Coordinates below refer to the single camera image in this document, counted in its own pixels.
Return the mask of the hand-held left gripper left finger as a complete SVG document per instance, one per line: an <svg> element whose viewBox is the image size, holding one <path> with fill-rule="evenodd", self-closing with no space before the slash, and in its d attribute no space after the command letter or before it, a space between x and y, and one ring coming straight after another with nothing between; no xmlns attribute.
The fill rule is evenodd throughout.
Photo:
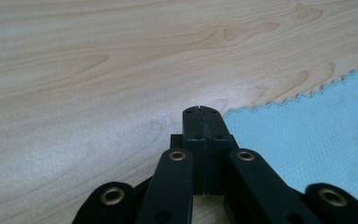
<svg viewBox="0 0 358 224"><path fill-rule="evenodd" d="M207 140L201 120L201 110L193 106L183 112L183 133L172 134L170 148L183 148L193 154L193 191L195 195L204 193L204 162Z"/></svg>

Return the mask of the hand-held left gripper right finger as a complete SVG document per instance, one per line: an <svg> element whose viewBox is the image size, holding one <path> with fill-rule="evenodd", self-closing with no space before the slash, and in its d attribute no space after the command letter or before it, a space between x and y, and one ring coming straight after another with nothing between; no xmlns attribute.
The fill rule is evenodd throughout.
<svg viewBox="0 0 358 224"><path fill-rule="evenodd" d="M200 110L207 139L203 191L206 195L222 195L224 163L236 143L217 110L207 106Z"/></svg>

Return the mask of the light teal cleaning cloth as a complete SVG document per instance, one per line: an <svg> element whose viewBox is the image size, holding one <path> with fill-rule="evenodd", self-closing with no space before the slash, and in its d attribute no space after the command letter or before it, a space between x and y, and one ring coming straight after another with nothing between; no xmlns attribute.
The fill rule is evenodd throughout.
<svg viewBox="0 0 358 224"><path fill-rule="evenodd" d="M230 109L224 121L290 187L328 183L358 200L358 69L282 103Z"/></svg>

